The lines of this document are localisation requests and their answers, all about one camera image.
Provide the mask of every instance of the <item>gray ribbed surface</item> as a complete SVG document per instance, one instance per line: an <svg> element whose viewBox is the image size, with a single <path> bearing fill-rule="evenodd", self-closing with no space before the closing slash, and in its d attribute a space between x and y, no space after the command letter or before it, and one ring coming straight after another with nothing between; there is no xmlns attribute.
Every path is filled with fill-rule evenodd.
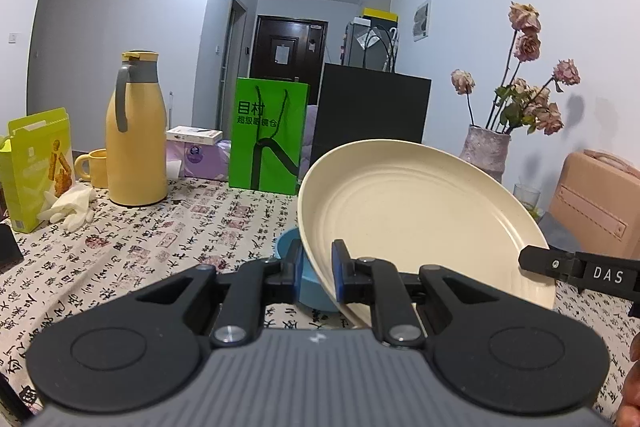
<svg viewBox="0 0 640 427"><path fill-rule="evenodd" d="M220 349L194 382L151 409L78 416L47 407L30 427L604 427L590 410L548 419L488 412L448 391L415 351L370 330L264 330Z"/></svg>

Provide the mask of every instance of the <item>screw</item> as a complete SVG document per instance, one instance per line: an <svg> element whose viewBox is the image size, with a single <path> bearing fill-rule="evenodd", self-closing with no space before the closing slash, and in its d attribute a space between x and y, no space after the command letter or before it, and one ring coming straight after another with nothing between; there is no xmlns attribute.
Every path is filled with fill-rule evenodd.
<svg viewBox="0 0 640 427"><path fill-rule="evenodd" d="M400 324L399 326L394 326L389 330L389 336L393 340L396 341L414 341L418 337L420 337L420 328L412 326L411 324Z"/></svg>
<svg viewBox="0 0 640 427"><path fill-rule="evenodd" d="M222 326L213 334L216 340L225 344L240 342L246 337L246 331L240 326Z"/></svg>

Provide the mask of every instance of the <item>tablecloth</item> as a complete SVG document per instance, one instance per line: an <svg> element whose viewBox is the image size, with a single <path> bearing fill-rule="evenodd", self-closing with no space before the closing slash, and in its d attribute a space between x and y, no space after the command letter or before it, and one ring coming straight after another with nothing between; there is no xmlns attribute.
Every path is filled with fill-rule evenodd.
<svg viewBox="0 0 640 427"><path fill-rule="evenodd" d="M22 400L39 410L25 369L31 339L54 322L165 279L200 263L233 271L250 259L268 257L280 234L296 225L296 198L229 188L225 182L187 178L170 183L163 203L128 209L98 191L95 219L68 233L43 225L17 234L24 255L0 275L0 371ZM562 283L558 312L594 328L610 350L610 373L594 408L612 417L631 367L628 346L638 321L626 317L628 302L577 291ZM303 306L267 308L268 328L349 327L340 314Z"/></svg>

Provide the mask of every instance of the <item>purple tissue box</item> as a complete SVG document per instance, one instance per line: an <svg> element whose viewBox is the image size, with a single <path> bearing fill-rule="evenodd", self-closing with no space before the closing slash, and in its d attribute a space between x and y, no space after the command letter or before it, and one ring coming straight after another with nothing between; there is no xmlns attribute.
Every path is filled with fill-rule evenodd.
<svg viewBox="0 0 640 427"><path fill-rule="evenodd" d="M220 140L215 145L171 140L166 142L167 160L181 160L180 175L188 178L227 181L230 154L229 140Z"/></svg>

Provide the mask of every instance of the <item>hand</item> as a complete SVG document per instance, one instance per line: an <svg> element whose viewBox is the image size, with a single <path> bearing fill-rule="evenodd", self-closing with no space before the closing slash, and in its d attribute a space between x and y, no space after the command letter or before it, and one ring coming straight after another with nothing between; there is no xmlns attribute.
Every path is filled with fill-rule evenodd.
<svg viewBox="0 0 640 427"><path fill-rule="evenodd" d="M629 358L635 364L622 388L622 403L616 414L618 427L640 427L640 333L631 342Z"/></svg>

